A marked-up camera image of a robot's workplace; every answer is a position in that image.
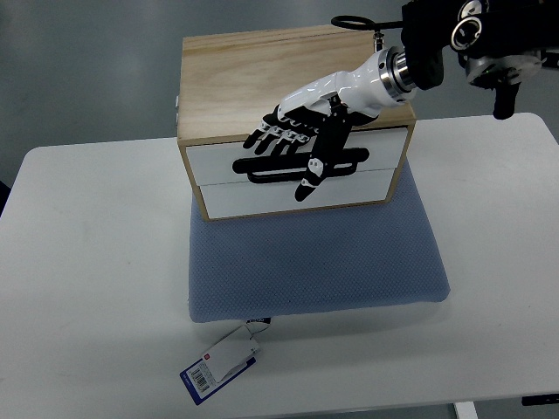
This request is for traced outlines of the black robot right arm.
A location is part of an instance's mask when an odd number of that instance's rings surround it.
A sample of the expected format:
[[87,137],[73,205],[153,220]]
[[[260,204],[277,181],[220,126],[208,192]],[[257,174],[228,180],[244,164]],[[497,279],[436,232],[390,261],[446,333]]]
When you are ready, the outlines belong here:
[[558,66],[556,1],[411,1],[398,21],[376,23],[341,15],[332,24],[344,29],[400,29],[404,47],[391,60],[404,92],[429,90],[444,78],[442,51],[449,46],[472,86],[495,92],[493,116],[514,114],[521,82],[541,68]]

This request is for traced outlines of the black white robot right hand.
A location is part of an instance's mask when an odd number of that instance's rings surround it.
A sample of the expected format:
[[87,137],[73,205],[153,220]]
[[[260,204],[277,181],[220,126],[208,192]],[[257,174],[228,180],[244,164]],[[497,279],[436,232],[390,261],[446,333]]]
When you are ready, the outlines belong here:
[[256,155],[293,154],[314,140],[306,171],[295,190],[304,201],[328,177],[353,127],[365,126],[385,108],[401,106],[414,95],[405,52],[392,47],[374,53],[354,71],[339,71],[289,93],[263,116],[243,147]]

